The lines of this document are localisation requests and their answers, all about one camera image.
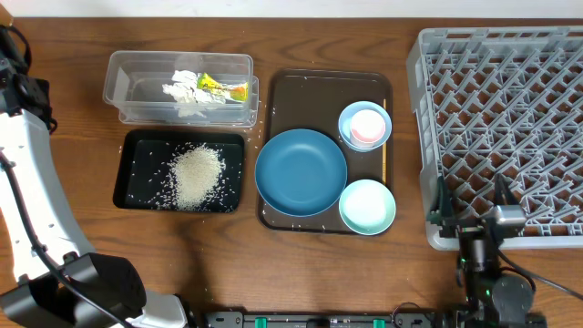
plastic dish rack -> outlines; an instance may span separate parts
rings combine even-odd
[[[499,172],[527,214],[502,247],[583,247],[583,26],[425,29],[407,73],[425,214],[443,175],[481,216]],[[434,248],[459,247],[426,224]]]

black tray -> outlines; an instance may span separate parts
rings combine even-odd
[[[265,142],[294,128],[319,131],[340,146],[348,164],[348,184],[375,179],[393,191],[393,136],[373,151],[360,153],[341,142],[338,117],[356,101],[384,106],[393,118],[391,84],[380,74],[285,69],[271,81],[266,117]],[[282,214],[260,196],[257,216],[267,228],[280,231],[356,234],[346,227],[338,202],[328,210],[307,218]]]
[[[224,186],[225,196],[201,204],[200,211],[234,211],[239,205],[244,141],[239,135],[225,133],[130,131],[126,135],[119,162],[114,204],[121,209],[157,209],[156,201],[161,203],[161,195],[168,191],[161,182],[167,179],[169,166],[162,163],[171,161],[174,158],[172,153],[188,151],[189,147],[185,147],[187,142],[195,147],[204,143],[209,149],[222,149],[220,159],[225,159],[226,164],[221,178],[225,182],[220,184]],[[178,209],[170,205],[164,210]]]

pink cup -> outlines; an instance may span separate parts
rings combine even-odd
[[[385,129],[381,114],[371,109],[358,111],[350,122],[350,141],[356,147],[372,148],[383,138]]]

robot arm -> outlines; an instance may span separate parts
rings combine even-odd
[[[20,56],[8,30],[0,26],[0,209],[18,287],[0,296],[0,306],[25,327],[114,325],[90,302],[135,327],[184,327],[187,317],[178,297],[146,291],[128,260],[96,254],[79,228],[51,157],[49,131],[56,122],[48,82],[27,76],[28,46]],[[72,289],[59,287],[63,281],[49,273],[41,257]]]
[[[504,178],[495,175],[495,206],[475,220],[458,219],[444,178],[440,177],[437,184],[438,200],[427,220],[441,226],[442,237],[459,239],[457,280],[460,286],[463,281],[467,301],[465,308],[452,315],[454,326],[545,326],[533,323],[533,316],[528,314],[536,291],[532,279],[501,267],[498,259],[504,238],[518,236],[527,222]],[[519,275],[506,274],[508,271]]]
[[[56,265],[64,264],[64,255],[78,256],[95,252],[73,217],[65,192],[56,176],[46,125],[27,110],[21,115],[0,114],[0,150],[14,163],[28,215],[36,236]],[[16,281],[36,279],[48,268],[31,251],[31,243],[16,207],[8,177],[0,174],[0,208],[4,216],[14,254]]]

wall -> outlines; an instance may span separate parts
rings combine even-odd
[[[583,0],[0,0],[14,16],[583,17]]]

